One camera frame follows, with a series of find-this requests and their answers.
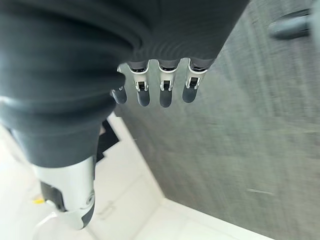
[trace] robotic hand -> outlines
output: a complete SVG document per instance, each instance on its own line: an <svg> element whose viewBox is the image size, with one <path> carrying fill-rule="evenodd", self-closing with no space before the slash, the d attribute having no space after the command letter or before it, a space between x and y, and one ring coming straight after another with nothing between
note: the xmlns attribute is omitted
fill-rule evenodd
<svg viewBox="0 0 320 240"><path fill-rule="evenodd" d="M180 59L189 58L182 98L190 103L248 1L1 1L0 122L69 225L84 228L94 212L101 122L127 100L119 64L128 63L147 106L148 63L158 60L168 107Z"/></svg>

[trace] gray carpet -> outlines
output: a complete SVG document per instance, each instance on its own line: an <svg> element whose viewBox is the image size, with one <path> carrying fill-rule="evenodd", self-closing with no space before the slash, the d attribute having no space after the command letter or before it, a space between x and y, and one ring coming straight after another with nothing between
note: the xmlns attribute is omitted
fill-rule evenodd
<svg viewBox="0 0 320 240"><path fill-rule="evenodd" d="M154 61L149 107L121 67L128 102L116 113L169 199L277 240L320 239L320 59L311 38L267 33L311 2L253 0L191 104L186 59L167 109Z"/></svg>

